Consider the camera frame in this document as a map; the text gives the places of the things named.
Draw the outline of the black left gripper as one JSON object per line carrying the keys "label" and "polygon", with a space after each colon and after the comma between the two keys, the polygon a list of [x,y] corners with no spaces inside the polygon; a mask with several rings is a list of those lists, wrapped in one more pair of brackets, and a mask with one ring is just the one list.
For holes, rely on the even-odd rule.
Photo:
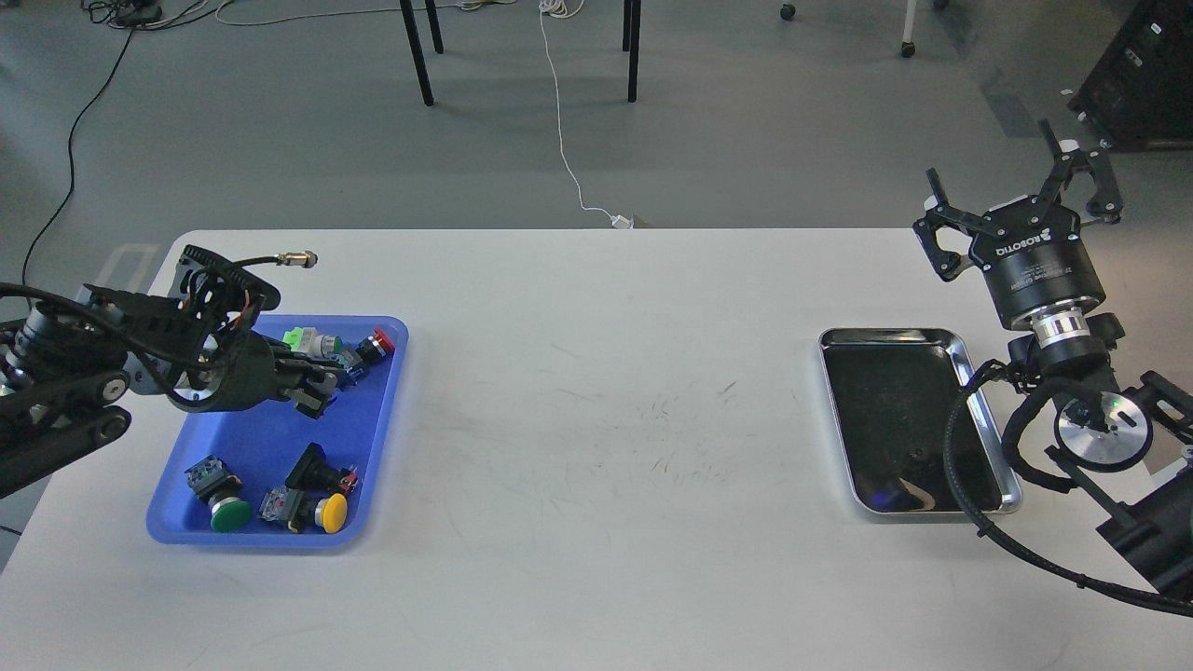
{"label": "black left gripper", "polygon": [[204,336],[177,357],[180,362],[168,369],[168,400],[192,413],[288,400],[302,415],[320,419],[347,378],[340,361],[290,352],[280,340],[253,331],[223,340]]}

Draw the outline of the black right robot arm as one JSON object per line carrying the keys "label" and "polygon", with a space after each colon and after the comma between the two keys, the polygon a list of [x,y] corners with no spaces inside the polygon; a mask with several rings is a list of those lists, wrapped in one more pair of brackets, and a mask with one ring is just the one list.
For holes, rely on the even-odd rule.
{"label": "black right robot arm", "polygon": [[[1098,310],[1106,293],[1081,235],[1087,222],[1120,220],[1115,174],[1104,150],[1062,142],[1047,121],[1039,128],[1053,165],[1038,192],[976,215],[953,207],[929,170],[932,196],[911,226],[942,281],[979,270],[1000,324],[1020,333],[1008,344],[1009,361],[984,362],[952,404],[942,437],[946,484],[979,537],[1010,555],[1129,607],[1189,617],[1189,467],[1138,501],[1112,500],[1092,472],[1141,463],[1158,426],[1189,445],[1192,399],[1155,371],[1136,387],[1117,382],[1109,353],[1125,332],[1115,314]],[[1081,488],[1107,510],[1099,535],[1146,578],[1149,591],[1063,568],[979,512],[962,484],[953,433],[963,404],[993,378],[1024,395],[1002,432],[1005,463],[1027,484],[1058,493]]]}

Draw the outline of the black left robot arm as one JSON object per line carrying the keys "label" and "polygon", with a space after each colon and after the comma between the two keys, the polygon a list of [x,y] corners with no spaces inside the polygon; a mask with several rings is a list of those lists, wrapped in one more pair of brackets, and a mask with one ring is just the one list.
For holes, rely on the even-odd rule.
{"label": "black left robot arm", "polygon": [[256,333],[282,294],[251,260],[193,245],[165,296],[87,284],[68,300],[4,283],[4,297],[30,303],[26,318],[4,322],[4,495],[119,439],[131,425],[118,404],[129,390],[190,413],[273,400],[319,418],[347,378],[330,356]]}

